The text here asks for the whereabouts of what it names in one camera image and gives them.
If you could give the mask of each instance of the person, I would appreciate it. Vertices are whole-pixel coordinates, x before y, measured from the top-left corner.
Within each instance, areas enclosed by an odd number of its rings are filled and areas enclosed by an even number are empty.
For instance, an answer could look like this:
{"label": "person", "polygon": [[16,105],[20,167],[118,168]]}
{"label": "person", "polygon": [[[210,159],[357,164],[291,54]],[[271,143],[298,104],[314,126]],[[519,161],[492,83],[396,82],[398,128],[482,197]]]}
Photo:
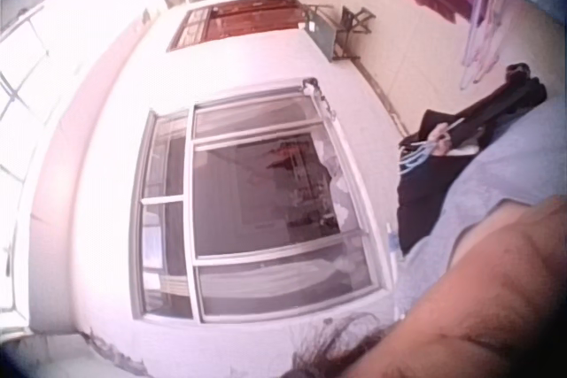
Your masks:
{"label": "person", "polygon": [[283,378],[545,376],[525,361],[554,318],[564,350],[566,123],[562,97],[511,123],[404,259],[394,298],[405,317],[354,345],[339,328],[296,353]]}

